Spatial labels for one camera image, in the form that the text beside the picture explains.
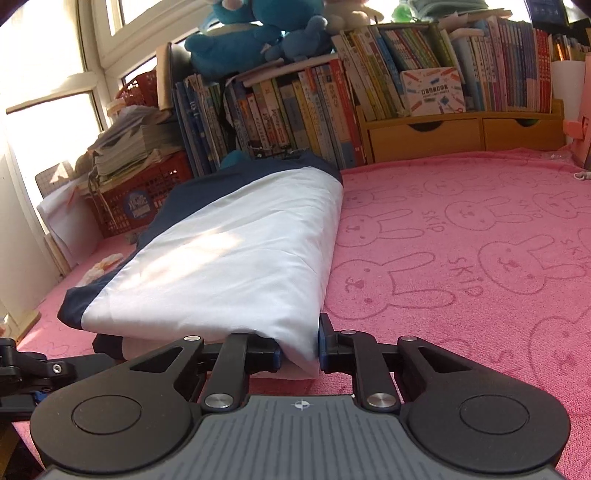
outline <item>blue plush toy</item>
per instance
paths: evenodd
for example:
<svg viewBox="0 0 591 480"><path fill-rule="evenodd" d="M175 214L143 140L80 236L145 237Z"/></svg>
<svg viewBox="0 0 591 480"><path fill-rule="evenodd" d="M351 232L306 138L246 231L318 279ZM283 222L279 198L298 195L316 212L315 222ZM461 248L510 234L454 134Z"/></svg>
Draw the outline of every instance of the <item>blue plush toy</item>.
<svg viewBox="0 0 591 480"><path fill-rule="evenodd" d="M327 20L321 15L310 18L304 30L288 33L282 42L265 52L267 61L280 57L286 60L300 61L309 57L317 57L329 53L332 49L330 35L326 32Z"/></svg>
<svg viewBox="0 0 591 480"><path fill-rule="evenodd" d="M209 35L194 34L185 42L193 68L209 80L262 65L266 62L265 49L281 38L281 30L273 25L240 25L239 30L228 33L224 29L218 28Z"/></svg>
<svg viewBox="0 0 591 480"><path fill-rule="evenodd" d="M303 30L324 11L323 0L207 0L224 24L252 22L274 25L285 32Z"/></svg>

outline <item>folded garment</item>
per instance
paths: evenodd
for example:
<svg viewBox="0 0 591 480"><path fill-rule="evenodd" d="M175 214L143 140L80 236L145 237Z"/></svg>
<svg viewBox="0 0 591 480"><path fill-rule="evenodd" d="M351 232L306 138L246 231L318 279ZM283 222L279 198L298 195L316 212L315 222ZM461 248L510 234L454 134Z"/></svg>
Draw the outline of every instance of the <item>folded garment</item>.
<svg viewBox="0 0 591 480"><path fill-rule="evenodd" d="M126 359L187 335L217 342L257 333L279 343L287 359L281 377L315 377L341 182L330 164L306 153L241 162L184 183L132 256L70 289L58 317L109 335L97 343Z"/></svg>

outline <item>wooden drawer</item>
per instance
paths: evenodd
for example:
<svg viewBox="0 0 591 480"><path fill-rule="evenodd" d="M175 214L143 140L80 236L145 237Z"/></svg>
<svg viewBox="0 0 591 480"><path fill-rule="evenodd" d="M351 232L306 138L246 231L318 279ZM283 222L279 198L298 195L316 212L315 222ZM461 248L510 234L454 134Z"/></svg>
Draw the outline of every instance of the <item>wooden drawer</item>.
<svg viewBox="0 0 591 480"><path fill-rule="evenodd" d="M376 163L482 150L478 119L394 125L369 136Z"/></svg>
<svg viewBox="0 0 591 480"><path fill-rule="evenodd" d="M564 145L561 119L485 118L483 124L486 149L490 151L518 147L558 150Z"/></svg>

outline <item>white wall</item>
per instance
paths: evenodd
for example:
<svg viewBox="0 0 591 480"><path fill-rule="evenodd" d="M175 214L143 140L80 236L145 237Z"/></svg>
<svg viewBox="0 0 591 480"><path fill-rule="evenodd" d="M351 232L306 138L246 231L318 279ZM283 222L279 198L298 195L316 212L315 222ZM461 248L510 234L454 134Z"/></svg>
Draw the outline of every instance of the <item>white wall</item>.
<svg viewBox="0 0 591 480"><path fill-rule="evenodd" d="M44 247L43 230L28 197L6 135L0 105L0 310L18 322L57 284L59 273Z"/></svg>

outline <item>stuffed animal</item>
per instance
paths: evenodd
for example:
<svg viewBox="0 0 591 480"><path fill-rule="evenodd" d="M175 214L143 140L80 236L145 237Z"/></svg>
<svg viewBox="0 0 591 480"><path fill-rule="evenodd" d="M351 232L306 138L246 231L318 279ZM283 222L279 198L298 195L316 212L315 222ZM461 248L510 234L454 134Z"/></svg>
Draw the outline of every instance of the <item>stuffed animal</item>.
<svg viewBox="0 0 591 480"><path fill-rule="evenodd" d="M265 50L277 44L281 30L273 25L236 24L191 35L185 48L195 71L209 80L245 72L265 63Z"/></svg>
<svg viewBox="0 0 591 480"><path fill-rule="evenodd" d="M381 22L384 16L366 6L368 0L326 0L324 16L329 24L326 31L330 35L336 35L341 30L369 25L374 18Z"/></svg>
<svg viewBox="0 0 591 480"><path fill-rule="evenodd" d="M265 52L267 61L284 57L286 60L300 61L329 53L332 49L330 35L326 33L326 19L321 15L310 18L304 30L288 33L277 45Z"/></svg>
<svg viewBox="0 0 591 480"><path fill-rule="evenodd" d="M285 32L303 30L324 11L323 0L207 0L224 24L258 20Z"/></svg>

